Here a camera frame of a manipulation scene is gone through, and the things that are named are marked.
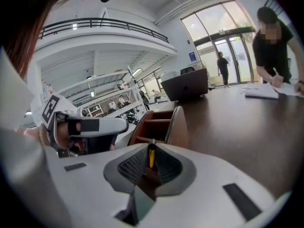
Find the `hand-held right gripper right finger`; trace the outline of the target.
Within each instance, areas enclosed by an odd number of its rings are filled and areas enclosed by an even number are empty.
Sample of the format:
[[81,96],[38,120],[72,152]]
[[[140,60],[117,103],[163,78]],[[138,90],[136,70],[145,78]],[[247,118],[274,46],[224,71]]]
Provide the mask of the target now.
[[258,181],[224,159],[166,145],[194,163],[197,175],[181,194],[159,197],[142,220],[144,228],[238,228],[246,220],[224,190],[236,184],[258,206],[268,209],[274,196]]

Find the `person's left hand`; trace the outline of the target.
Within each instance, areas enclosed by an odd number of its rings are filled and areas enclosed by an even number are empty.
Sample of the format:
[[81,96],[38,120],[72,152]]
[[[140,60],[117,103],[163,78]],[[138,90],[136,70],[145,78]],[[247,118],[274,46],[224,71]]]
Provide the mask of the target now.
[[[58,140],[58,145],[62,148],[69,148],[69,131],[68,131],[68,124],[67,122],[64,123],[59,123],[57,125],[57,140]],[[81,123],[76,122],[75,126],[76,130],[80,132],[81,128]],[[75,146],[78,148],[79,152],[82,152],[83,150],[83,145],[82,145],[82,140],[78,141],[75,143]]]

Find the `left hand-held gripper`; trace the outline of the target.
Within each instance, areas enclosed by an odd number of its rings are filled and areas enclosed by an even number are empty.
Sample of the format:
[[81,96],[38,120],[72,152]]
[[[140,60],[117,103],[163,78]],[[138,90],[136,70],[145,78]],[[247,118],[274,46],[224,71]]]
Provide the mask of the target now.
[[[45,127],[47,144],[53,147],[60,157],[107,152],[115,144],[119,134],[129,128],[129,123],[122,118],[88,118],[86,110],[76,109],[63,96],[52,94],[41,116]],[[57,125],[67,122],[69,148],[58,145]],[[75,128],[80,122],[80,132]],[[83,150],[79,152],[75,143],[82,140]]]

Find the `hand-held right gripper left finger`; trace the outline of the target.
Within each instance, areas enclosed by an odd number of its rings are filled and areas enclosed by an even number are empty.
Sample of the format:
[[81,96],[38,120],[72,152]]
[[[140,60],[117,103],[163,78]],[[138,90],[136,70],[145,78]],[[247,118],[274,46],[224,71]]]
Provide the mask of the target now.
[[49,171],[55,186],[71,215],[74,228],[127,228],[115,218],[126,208],[129,195],[115,191],[103,175],[105,165],[139,144],[114,151],[78,157],[59,158],[46,148]]

